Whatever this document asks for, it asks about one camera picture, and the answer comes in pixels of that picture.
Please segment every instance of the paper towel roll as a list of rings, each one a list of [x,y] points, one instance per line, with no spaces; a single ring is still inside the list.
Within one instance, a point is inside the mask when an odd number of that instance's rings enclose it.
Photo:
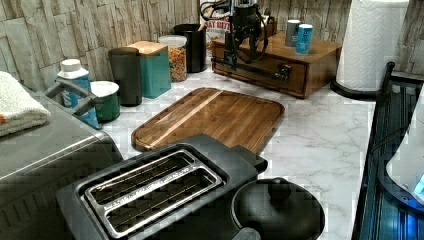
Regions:
[[[408,0],[352,0],[337,82],[358,91],[381,87],[386,63],[395,60]]]

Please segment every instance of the towel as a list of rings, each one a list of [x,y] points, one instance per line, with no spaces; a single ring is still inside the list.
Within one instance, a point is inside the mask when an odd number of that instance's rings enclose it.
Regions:
[[[47,121],[50,112],[22,87],[18,80],[0,72],[0,137]]]

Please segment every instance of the glass jar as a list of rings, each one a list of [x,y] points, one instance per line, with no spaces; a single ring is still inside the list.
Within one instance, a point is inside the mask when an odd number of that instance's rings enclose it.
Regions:
[[[162,36],[159,43],[168,45],[169,66],[172,82],[187,79],[186,42],[187,38],[177,35]]]

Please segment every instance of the drawer handle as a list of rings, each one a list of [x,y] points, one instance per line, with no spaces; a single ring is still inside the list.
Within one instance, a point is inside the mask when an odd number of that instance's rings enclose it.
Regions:
[[[290,80],[291,67],[289,65],[278,64],[277,72],[273,73],[272,80],[288,82]]]

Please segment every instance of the wooden cutting board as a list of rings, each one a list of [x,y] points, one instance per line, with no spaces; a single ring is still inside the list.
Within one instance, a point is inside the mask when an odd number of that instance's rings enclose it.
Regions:
[[[131,140],[148,151],[204,133],[228,147],[259,153],[284,114],[281,104],[213,88],[197,89],[133,131]]]

